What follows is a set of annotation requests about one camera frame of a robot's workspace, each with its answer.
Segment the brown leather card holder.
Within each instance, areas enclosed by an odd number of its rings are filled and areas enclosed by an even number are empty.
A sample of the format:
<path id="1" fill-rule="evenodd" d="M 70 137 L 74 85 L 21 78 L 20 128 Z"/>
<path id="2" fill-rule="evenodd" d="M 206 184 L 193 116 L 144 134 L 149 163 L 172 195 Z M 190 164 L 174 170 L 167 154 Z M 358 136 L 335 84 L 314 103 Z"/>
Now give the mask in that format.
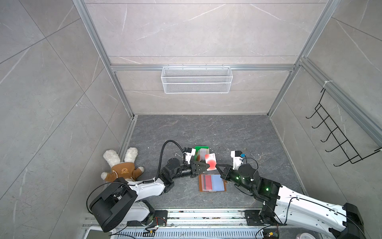
<path id="1" fill-rule="evenodd" d="M 224 192 L 226 191 L 226 182 L 216 174 L 201 174 L 199 176 L 200 192 Z"/>

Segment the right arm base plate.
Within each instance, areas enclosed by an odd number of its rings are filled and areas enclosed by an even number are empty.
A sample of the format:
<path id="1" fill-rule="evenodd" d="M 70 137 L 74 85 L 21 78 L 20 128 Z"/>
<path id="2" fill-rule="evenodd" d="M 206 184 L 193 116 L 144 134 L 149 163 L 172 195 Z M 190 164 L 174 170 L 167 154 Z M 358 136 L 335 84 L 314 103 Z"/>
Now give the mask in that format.
<path id="1" fill-rule="evenodd" d="M 284 225 L 272 210 L 245 210 L 244 216 L 248 226 Z"/>

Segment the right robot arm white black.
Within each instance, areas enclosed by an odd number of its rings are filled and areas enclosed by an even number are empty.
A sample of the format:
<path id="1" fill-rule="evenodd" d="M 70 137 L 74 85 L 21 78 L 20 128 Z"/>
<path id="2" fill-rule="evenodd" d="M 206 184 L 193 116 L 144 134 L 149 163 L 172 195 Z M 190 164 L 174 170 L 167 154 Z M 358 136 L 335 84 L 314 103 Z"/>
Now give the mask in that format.
<path id="1" fill-rule="evenodd" d="M 364 239 L 364 222 L 357 206 L 323 202 L 297 193 L 288 187 L 261 177 L 249 164 L 238 169 L 228 164 L 216 166 L 222 179 L 263 204 L 259 220 L 268 225 L 292 225 L 325 235 L 331 239 Z"/>

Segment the green plastic card tray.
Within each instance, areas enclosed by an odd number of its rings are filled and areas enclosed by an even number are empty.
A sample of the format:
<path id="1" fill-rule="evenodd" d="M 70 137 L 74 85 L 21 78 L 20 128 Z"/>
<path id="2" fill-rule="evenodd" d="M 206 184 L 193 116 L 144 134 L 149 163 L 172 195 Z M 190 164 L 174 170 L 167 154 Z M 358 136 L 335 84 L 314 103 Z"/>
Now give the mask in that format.
<path id="1" fill-rule="evenodd" d="M 210 148 L 208 146 L 196 146 L 195 150 L 195 161 L 205 161 L 206 155 L 210 154 Z"/>

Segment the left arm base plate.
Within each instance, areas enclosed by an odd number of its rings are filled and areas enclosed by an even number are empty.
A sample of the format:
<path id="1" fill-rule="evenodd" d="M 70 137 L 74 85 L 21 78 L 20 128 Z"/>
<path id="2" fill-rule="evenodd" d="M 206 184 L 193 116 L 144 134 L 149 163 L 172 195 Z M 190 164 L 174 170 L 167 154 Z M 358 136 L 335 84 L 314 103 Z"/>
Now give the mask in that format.
<path id="1" fill-rule="evenodd" d="M 155 226 L 166 226 L 167 225 L 167 210 L 156 210 L 154 213 L 150 213 L 143 222 L 138 221 L 127 221 L 129 227 L 155 227 Z"/>

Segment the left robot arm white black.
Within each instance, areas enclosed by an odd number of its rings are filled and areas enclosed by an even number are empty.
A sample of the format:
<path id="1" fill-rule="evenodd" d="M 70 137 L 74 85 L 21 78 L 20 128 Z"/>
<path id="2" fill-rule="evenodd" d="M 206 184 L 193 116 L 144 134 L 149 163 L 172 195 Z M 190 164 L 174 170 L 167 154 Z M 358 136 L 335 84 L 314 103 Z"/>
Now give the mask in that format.
<path id="1" fill-rule="evenodd" d="M 155 210 L 146 198 L 169 192 L 174 187 L 174 178 L 195 178 L 209 167 L 207 163 L 194 160 L 180 164 L 177 158 L 171 158 L 156 179 L 127 182 L 122 177 L 117 178 L 90 203 L 90 211 L 105 233 L 122 222 L 149 225 L 154 220 Z"/>

